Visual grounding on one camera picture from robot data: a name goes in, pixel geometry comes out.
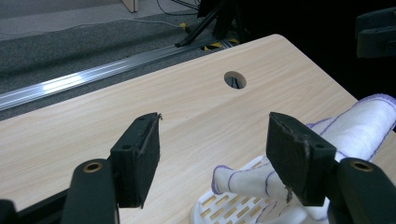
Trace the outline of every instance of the wooden table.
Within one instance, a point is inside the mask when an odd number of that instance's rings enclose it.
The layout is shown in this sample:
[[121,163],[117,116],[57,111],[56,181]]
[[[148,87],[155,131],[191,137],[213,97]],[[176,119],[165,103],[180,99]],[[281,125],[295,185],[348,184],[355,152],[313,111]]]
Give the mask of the wooden table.
[[[247,81],[236,90],[227,72]],[[107,158],[137,117],[159,112],[161,160],[144,209],[121,223],[189,223],[219,164],[235,169],[265,150],[268,114],[312,122],[357,100],[280,35],[248,42],[0,122],[0,198],[18,210],[70,184],[84,161]],[[375,157],[396,183],[396,136]]]

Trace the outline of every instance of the white fabric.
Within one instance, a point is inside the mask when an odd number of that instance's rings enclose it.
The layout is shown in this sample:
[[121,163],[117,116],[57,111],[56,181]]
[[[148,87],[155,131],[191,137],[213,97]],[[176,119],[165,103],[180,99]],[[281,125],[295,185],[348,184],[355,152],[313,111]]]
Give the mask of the white fabric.
[[[374,94],[361,99],[344,113],[307,126],[337,148],[335,159],[345,157],[371,161],[396,123],[396,99]],[[329,200],[321,207],[304,207],[288,191],[271,162],[264,156],[263,165],[250,170],[233,170],[220,165],[213,171],[215,194],[232,192],[269,201],[256,223],[328,223]]]

